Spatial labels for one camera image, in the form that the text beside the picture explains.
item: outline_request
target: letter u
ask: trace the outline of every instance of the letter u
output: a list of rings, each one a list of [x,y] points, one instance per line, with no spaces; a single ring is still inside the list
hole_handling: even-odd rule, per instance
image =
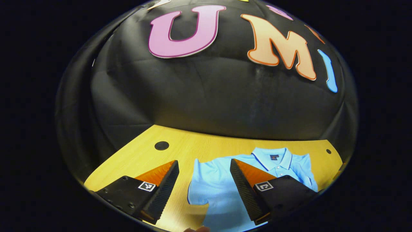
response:
[[[218,33],[219,11],[226,10],[225,6],[207,5],[192,9],[197,12],[197,25],[194,35],[184,40],[172,40],[170,31],[173,20],[182,12],[175,11],[155,18],[149,36],[149,51],[159,58],[186,57],[200,52],[215,41]]]

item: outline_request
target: shirt sleeve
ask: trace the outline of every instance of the shirt sleeve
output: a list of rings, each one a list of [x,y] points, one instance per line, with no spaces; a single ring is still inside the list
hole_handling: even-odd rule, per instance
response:
[[[208,203],[208,198],[213,197],[213,189],[210,183],[213,181],[217,167],[212,163],[200,163],[198,159],[194,161],[192,181],[187,191],[187,201],[191,205],[204,205]]]
[[[312,166],[310,162],[309,154],[306,154],[302,157],[302,160],[299,162],[300,171],[297,173],[298,177],[301,179],[301,183],[306,185],[308,188],[313,191],[318,191],[318,185],[315,181],[315,177],[312,173]]]

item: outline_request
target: light blue polo shirt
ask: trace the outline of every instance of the light blue polo shirt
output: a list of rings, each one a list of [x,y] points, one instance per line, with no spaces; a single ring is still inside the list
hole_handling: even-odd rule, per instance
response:
[[[293,155],[287,148],[255,148],[251,155],[220,157],[207,163],[195,159],[187,201],[192,205],[209,203],[202,224],[213,232],[243,232],[266,224],[256,226],[250,220],[230,173],[231,159],[238,159],[276,177],[289,175],[318,191],[309,154]]]

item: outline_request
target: wooden table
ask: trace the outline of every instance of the wooden table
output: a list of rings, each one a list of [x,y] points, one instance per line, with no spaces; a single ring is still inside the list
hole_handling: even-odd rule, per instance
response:
[[[168,142],[169,148],[163,151],[156,150],[155,144],[160,141]],[[121,176],[136,177],[159,165],[177,160],[179,176],[163,214],[154,226],[172,232],[182,232],[188,227],[199,228],[208,208],[208,205],[195,206],[187,202],[187,189],[193,174],[194,159],[198,158],[203,163],[223,156],[251,154],[255,147],[287,147],[292,154],[309,153],[312,173],[319,191],[330,185],[342,165],[339,154],[327,140],[252,140],[153,125],[101,164],[87,178],[84,186],[89,190],[98,191]]]

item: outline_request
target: polo shirt collar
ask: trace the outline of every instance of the polo shirt collar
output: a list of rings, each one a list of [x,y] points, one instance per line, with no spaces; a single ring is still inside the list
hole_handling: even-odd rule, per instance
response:
[[[256,147],[252,155],[254,155],[268,171],[276,166],[289,169],[290,163],[292,162],[292,153],[286,147],[280,149],[262,149]],[[277,157],[277,160],[272,160],[270,155],[279,155],[279,157]]]

